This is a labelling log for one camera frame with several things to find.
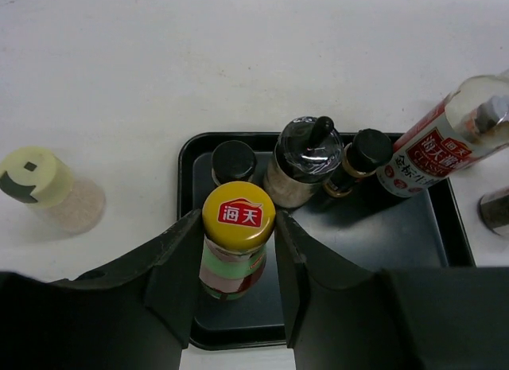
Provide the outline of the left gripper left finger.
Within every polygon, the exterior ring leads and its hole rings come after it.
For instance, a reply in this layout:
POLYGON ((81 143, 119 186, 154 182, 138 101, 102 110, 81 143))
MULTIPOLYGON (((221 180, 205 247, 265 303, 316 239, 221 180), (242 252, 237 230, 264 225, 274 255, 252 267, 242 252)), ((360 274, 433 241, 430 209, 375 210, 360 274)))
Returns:
POLYGON ((1 275, 4 369, 177 369, 198 298, 201 213, 76 279, 1 275))

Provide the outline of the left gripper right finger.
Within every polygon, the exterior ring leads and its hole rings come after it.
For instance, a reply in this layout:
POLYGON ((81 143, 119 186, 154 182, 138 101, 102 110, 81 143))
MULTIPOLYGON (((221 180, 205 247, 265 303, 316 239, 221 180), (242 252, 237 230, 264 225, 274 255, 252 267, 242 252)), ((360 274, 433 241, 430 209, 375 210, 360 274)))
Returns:
POLYGON ((505 369, 508 270, 368 271, 278 212, 286 344, 299 369, 505 369))

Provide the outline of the red chili sauce bottle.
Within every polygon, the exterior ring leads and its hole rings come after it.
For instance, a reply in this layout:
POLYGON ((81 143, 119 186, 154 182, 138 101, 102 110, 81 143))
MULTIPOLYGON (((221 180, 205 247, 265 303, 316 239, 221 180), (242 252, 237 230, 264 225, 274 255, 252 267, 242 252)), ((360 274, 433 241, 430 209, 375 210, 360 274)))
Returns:
POLYGON ((200 281, 213 298, 241 298, 262 276, 276 210, 269 195, 247 181, 215 188, 202 208, 200 281))

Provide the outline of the small yellow-lidded jar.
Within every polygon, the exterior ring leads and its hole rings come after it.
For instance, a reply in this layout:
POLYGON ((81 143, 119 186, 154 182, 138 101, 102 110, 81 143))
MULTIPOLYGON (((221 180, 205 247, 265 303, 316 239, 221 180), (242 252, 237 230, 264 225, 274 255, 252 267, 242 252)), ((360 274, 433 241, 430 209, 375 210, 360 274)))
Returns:
POLYGON ((40 146, 24 146, 3 158, 1 191, 73 235, 94 228, 106 206, 99 185, 40 146))

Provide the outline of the black-capped pepper jar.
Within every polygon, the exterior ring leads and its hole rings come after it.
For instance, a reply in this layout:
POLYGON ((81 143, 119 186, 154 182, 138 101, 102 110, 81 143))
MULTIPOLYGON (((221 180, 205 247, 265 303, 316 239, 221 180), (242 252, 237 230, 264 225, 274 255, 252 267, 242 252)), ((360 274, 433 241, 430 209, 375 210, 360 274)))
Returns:
POLYGON ((323 184, 323 189, 330 197, 346 197, 361 181, 386 165, 392 156, 393 143, 388 135, 375 129, 360 130, 344 147, 341 163, 323 184))

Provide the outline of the wide black-capped seasoning jar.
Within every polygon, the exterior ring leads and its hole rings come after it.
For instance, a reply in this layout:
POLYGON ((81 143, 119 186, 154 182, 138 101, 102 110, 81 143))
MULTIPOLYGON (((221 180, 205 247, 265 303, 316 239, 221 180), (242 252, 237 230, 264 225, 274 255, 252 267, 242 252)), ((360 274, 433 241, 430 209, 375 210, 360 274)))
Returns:
POLYGON ((280 208, 299 208, 341 163, 344 144, 328 116, 290 121, 278 136, 263 188, 280 208))

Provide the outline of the tall clear vinegar bottle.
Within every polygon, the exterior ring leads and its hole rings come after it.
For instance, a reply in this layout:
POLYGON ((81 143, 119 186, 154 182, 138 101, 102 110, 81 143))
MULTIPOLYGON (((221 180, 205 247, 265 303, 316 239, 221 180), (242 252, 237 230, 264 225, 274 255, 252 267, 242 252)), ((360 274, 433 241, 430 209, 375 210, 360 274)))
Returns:
POLYGON ((508 72, 473 76, 394 143, 376 176, 388 193, 409 198, 507 147, 508 72))

